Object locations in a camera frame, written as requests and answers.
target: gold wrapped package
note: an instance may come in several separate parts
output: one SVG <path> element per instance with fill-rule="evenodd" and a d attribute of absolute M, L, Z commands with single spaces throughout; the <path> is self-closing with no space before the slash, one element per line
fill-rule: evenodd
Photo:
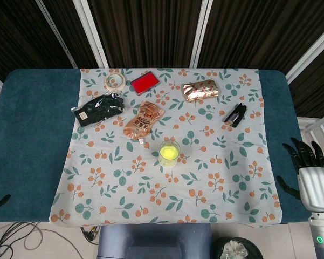
<path fill-rule="evenodd" d="M 219 87 L 212 79 L 202 82 L 184 84 L 182 91 L 184 98 L 189 102 L 216 97 L 220 94 Z"/>

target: curtain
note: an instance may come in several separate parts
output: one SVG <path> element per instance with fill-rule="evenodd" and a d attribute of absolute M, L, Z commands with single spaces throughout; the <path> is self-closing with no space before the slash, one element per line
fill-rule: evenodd
<path fill-rule="evenodd" d="M 98 67 L 72 0 L 43 0 L 79 68 Z"/>
<path fill-rule="evenodd" d="M 201 0 L 89 0 L 110 67 L 189 67 Z"/>
<path fill-rule="evenodd" d="M 35 0 L 0 0 L 0 80 L 14 69 L 72 68 Z"/>
<path fill-rule="evenodd" d="M 214 0 L 198 67 L 287 73 L 324 32 L 324 0 Z"/>
<path fill-rule="evenodd" d="M 297 116 L 324 116 L 324 50 L 290 84 Z"/>

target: masking tape roll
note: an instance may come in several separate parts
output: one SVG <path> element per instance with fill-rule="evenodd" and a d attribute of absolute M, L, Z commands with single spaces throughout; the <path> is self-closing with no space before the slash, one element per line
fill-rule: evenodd
<path fill-rule="evenodd" d="M 109 91 L 118 93 L 126 86 L 125 77 L 120 73 L 111 73 L 104 80 L 104 86 Z"/>

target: stapler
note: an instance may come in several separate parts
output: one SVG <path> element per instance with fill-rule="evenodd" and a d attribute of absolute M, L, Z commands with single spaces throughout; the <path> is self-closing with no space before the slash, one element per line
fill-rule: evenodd
<path fill-rule="evenodd" d="M 247 106 L 242 105 L 240 103 L 239 105 L 236 106 L 236 108 L 230 113 L 229 116 L 226 117 L 224 122 L 228 122 L 230 126 L 236 128 L 237 125 L 240 123 L 242 120 L 244 113 L 247 110 Z"/>

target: white robotic arm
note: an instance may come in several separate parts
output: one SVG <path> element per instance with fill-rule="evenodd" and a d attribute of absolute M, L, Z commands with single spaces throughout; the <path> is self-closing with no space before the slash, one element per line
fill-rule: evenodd
<path fill-rule="evenodd" d="M 312 142 L 316 157 L 311 148 L 301 141 L 292 139 L 297 151 L 288 144 L 288 150 L 297 170 L 299 191 L 290 188 L 280 176 L 277 180 L 283 190 L 301 199 L 303 205 L 312 212 L 309 218 L 317 259 L 324 259 L 324 157 L 320 146 Z"/>

